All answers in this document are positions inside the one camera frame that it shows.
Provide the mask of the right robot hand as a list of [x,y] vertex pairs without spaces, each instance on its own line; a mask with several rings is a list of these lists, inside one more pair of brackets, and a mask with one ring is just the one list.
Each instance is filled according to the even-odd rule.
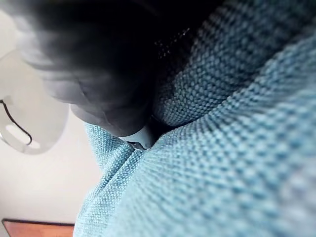
[[138,150],[162,131],[151,119],[159,40],[198,26],[218,0],[3,0],[22,58],[47,93],[81,120]]

